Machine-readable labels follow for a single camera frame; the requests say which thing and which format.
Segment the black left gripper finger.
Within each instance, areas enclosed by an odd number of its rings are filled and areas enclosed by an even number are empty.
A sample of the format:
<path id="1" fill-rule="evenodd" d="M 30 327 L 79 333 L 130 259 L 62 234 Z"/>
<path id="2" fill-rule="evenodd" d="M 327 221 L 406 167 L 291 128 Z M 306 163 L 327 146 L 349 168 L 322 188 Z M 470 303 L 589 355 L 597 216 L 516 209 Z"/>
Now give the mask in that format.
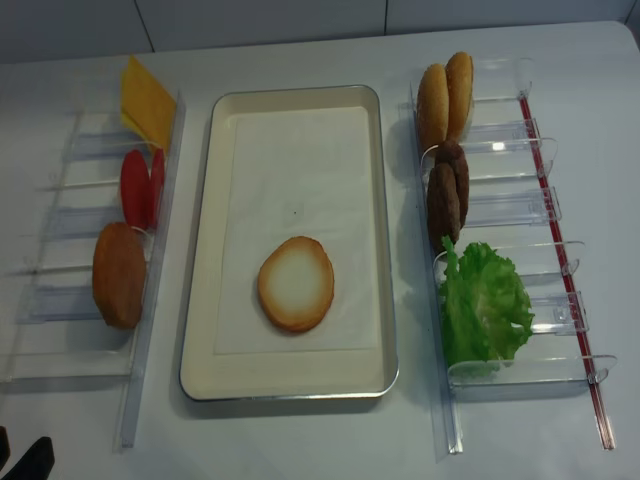
<path id="1" fill-rule="evenodd" d="M 10 457 L 10 444 L 5 427 L 0 427 L 0 466 L 5 466 Z"/>

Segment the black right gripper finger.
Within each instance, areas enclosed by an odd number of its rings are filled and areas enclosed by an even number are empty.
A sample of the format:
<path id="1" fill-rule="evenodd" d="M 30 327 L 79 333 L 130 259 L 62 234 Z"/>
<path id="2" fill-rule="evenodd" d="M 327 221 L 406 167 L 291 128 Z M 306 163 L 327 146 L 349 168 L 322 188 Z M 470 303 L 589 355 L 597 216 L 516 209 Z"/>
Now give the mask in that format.
<path id="1" fill-rule="evenodd" d="M 15 480 L 47 480 L 53 469 L 53 444 L 48 436 L 39 438 L 10 470 Z"/>

